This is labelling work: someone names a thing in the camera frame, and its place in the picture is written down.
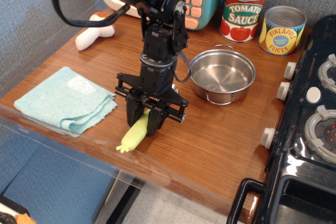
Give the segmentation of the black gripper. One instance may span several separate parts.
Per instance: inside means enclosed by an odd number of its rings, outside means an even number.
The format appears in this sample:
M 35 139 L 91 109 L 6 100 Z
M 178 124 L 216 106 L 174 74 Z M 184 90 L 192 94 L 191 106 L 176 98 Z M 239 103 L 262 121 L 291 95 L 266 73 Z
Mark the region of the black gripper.
M 140 94 L 146 94 L 151 98 L 159 98 L 170 104 L 170 107 L 179 112 L 179 116 L 185 119 L 184 110 L 188 106 L 188 102 L 172 88 L 177 59 L 171 58 L 166 61 L 156 61 L 150 58 L 141 59 L 140 75 L 118 73 L 118 85 L 116 87 L 126 87 L 134 89 Z M 128 94 L 126 97 L 127 122 L 129 126 L 143 115 L 145 106 L 143 102 L 147 100 L 146 96 L 134 96 Z M 167 112 L 157 107 L 148 109 L 148 125 L 147 136 L 154 136 L 159 130 L 165 119 Z

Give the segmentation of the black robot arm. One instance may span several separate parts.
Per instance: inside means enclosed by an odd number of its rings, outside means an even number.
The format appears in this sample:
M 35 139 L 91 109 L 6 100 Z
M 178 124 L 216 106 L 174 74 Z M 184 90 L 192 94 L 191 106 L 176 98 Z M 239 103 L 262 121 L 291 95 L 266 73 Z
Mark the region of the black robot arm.
M 126 97 L 130 126 L 150 109 L 147 136 L 153 136 L 166 118 L 182 122 L 188 102 L 172 83 L 176 66 L 189 38 L 185 28 L 185 0 L 120 0 L 137 9 L 141 17 L 143 50 L 139 76 L 119 73 L 116 92 Z

